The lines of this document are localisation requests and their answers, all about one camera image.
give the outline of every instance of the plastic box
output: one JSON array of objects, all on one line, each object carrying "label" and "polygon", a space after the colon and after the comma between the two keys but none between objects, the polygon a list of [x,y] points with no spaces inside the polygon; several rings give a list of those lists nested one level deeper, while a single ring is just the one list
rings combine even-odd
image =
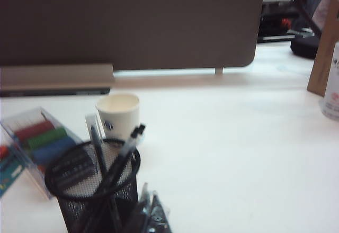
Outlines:
[{"label": "plastic box", "polygon": [[41,107],[4,119],[1,126],[13,140],[12,152],[39,190],[50,199],[52,195],[44,183],[44,169],[82,141]]}]

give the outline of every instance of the mesh pen holder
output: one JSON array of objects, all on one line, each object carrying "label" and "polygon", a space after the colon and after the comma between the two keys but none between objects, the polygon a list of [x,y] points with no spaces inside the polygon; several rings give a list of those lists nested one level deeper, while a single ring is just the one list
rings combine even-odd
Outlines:
[{"label": "mesh pen holder", "polygon": [[138,203],[138,150],[130,156],[117,184],[107,186],[107,180],[112,178],[109,169],[123,144],[123,141],[116,139],[105,139],[102,142],[108,171],[104,177],[90,141],[70,149],[47,168],[46,187],[58,199],[69,233],[118,233],[126,224]]}]

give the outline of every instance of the desk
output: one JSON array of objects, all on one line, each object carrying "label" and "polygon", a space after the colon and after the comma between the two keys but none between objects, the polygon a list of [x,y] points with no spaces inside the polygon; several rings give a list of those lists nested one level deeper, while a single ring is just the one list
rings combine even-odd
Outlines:
[{"label": "desk", "polygon": [[[252,65],[223,75],[117,74],[112,92],[137,94],[147,125],[138,188],[158,191],[173,232],[339,232],[339,123],[306,91],[312,65],[285,42],[259,45]],[[98,99],[5,98],[1,117],[42,106],[88,139]],[[57,201],[25,174],[1,200],[1,229],[66,232]]]}]

